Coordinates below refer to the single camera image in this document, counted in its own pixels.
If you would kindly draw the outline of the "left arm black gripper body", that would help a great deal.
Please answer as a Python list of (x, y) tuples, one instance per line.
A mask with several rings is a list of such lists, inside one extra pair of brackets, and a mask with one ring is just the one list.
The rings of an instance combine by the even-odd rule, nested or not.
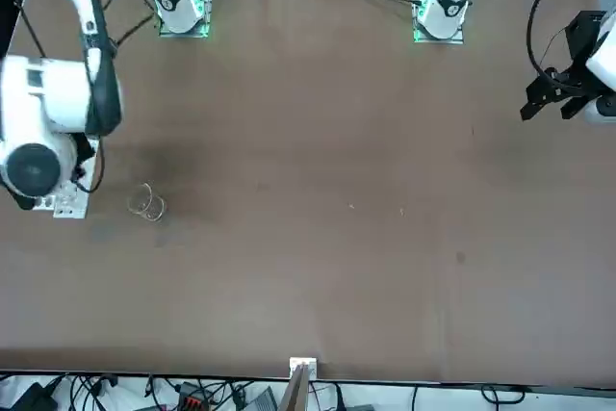
[(565, 28), (571, 64), (566, 84), (583, 90), (602, 90), (604, 84), (586, 67), (594, 50), (605, 11), (580, 11)]

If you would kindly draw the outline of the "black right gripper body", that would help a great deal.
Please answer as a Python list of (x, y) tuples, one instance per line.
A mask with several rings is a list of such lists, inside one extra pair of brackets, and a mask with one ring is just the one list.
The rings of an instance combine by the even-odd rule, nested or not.
[(90, 140), (85, 134), (72, 134), (71, 138), (76, 147), (76, 162), (71, 173), (71, 179), (79, 180), (86, 173), (83, 163), (94, 156), (94, 149), (90, 145)]

